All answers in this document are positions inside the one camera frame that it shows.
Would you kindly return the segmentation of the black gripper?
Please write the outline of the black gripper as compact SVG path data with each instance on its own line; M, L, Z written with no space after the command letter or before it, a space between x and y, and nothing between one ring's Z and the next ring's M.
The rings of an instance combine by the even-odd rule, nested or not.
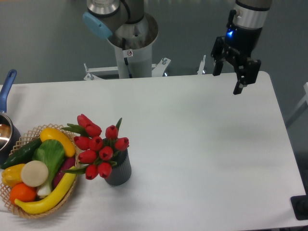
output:
M234 95L242 93L244 87L256 82L260 70L260 60L249 60L256 47L262 28L251 29L240 26L230 26L226 35L217 37L212 48L214 59L213 76L221 74L224 62L234 67L237 82Z

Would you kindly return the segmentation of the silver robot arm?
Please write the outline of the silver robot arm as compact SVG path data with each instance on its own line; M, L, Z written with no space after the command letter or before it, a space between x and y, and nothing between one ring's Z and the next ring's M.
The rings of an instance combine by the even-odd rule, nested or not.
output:
M271 0L237 0L228 16L226 34L215 40L211 52L215 62L213 75L221 74L225 62L233 66L237 76L234 95L241 94L244 87L256 82L261 61L253 60L251 53L271 5Z

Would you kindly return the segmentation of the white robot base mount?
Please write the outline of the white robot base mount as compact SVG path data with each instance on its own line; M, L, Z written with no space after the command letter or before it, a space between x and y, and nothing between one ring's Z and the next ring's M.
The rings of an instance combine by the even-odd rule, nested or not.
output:
M115 50L120 78L162 77L171 60L152 63L158 36L156 20L145 13L142 0L89 0L83 14L87 28Z

